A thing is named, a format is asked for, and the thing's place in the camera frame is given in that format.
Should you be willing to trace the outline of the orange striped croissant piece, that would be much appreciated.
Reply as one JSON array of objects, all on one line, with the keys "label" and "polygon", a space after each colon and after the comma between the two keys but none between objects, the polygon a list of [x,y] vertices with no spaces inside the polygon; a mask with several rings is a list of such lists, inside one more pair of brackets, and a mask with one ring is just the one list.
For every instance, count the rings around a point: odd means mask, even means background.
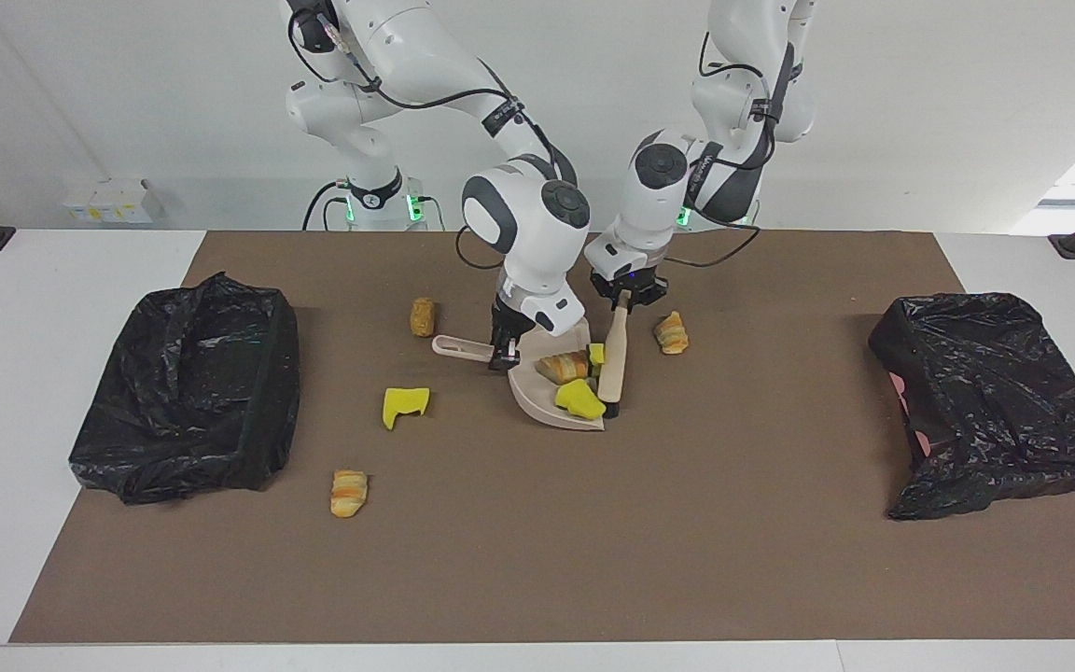
[{"label": "orange striped croissant piece", "polygon": [[353,518],[370,494],[370,477],[358,469],[336,469],[332,475],[329,510],[338,519]]},{"label": "orange striped croissant piece", "polygon": [[665,318],[654,325],[653,335],[663,356],[679,356],[690,347],[690,337],[684,328],[679,311],[671,311]]}]

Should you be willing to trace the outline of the notched yellow sponge piece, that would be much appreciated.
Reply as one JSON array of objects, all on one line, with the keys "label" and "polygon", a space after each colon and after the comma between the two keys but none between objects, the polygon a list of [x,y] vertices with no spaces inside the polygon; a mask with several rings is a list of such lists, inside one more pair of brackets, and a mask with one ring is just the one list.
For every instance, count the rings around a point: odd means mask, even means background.
[{"label": "notched yellow sponge piece", "polygon": [[424,415],[429,408],[429,387],[389,387],[384,391],[383,425],[388,431],[395,429],[397,418],[404,415]]}]

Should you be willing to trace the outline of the pale bread piece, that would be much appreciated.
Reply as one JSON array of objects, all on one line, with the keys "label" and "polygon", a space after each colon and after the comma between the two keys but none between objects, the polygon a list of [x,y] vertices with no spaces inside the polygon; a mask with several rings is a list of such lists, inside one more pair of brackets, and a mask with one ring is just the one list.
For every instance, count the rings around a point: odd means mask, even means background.
[{"label": "pale bread piece", "polygon": [[535,371],[554,385],[567,385],[592,374],[592,361],[586,351],[573,351],[538,359]]}]

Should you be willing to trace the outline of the black-bagged pink trash bin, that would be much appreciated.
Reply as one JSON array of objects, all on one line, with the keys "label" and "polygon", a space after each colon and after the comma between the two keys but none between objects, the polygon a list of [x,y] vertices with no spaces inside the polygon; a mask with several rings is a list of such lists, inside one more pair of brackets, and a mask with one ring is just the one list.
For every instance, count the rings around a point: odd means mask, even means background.
[{"label": "black-bagged pink trash bin", "polygon": [[890,375],[912,451],[897,521],[1075,492],[1075,371],[1013,294],[900,297],[869,347]]}]

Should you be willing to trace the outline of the beige plastic dustpan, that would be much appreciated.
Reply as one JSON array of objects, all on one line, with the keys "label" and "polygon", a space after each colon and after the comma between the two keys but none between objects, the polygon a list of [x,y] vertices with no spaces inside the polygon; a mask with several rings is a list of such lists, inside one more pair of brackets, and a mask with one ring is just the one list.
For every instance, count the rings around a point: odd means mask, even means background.
[{"label": "beige plastic dustpan", "polygon": [[[588,319],[580,318],[562,337],[551,337],[541,327],[533,328],[521,337],[519,351],[521,363],[507,373],[513,398],[526,415],[540,424],[570,430],[602,431],[602,418],[580,418],[570,415],[567,410],[556,408],[555,396],[558,385],[538,374],[535,366],[543,357],[559,356],[572,351],[585,351],[592,340]],[[436,335],[431,341],[432,351],[440,356],[461,358],[477,362],[489,362],[494,348],[490,343],[467,341],[455,337]]]}]

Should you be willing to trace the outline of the beige hand brush black bristles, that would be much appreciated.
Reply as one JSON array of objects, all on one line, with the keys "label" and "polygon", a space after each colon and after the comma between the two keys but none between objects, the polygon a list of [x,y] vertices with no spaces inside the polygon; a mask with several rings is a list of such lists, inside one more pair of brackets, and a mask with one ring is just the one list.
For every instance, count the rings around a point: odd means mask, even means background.
[{"label": "beige hand brush black bristles", "polygon": [[605,404],[603,417],[615,418],[619,415],[620,401],[624,391],[624,366],[626,366],[628,335],[627,320],[630,315],[631,290],[624,289],[619,294],[616,306],[611,311],[610,331],[603,343],[605,360],[601,364],[597,378],[596,394]]}]

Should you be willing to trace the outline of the large yellow sponge piece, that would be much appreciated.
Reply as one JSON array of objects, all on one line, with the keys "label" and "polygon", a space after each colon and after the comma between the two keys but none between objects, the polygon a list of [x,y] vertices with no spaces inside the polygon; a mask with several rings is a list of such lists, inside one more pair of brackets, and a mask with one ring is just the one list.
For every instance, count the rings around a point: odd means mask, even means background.
[{"label": "large yellow sponge piece", "polygon": [[588,378],[571,380],[560,385],[554,397],[555,408],[563,409],[568,415],[585,421],[601,420],[607,405],[599,399]]}]

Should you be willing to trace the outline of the brown table mat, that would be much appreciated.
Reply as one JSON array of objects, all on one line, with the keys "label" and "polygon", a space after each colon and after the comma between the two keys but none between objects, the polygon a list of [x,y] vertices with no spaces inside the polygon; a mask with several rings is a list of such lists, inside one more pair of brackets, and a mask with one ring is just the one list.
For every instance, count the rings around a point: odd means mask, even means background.
[{"label": "brown table mat", "polygon": [[[78,494],[12,641],[1075,638],[1075,495],[885,515],[911,451],[868,339],[901,295],[959,292],[931,235],[771,232],[666,269],[605,431],[535,424],[410,335],[427,295],[487,337],[494,277],[452,235],[213,232],[185,282],[217,272],[298,315],[286,467],[263,492]],[[653,335],[671,311],[679,356]],[[385,429],[389,387],[429,387],[426,413]],[[349,519],[336,469],[370,477]]]}]

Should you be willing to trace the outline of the white wall socket box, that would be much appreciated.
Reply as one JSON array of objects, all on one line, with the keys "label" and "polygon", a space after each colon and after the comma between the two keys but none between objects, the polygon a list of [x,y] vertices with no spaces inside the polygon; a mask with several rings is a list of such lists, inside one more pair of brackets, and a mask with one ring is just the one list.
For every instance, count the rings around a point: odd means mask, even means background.
[{"label": "white wall socket box", "polygon": [[144,178],[76,183],[61,204],[77,224],[154,225],[164,217],[161,200]]}]

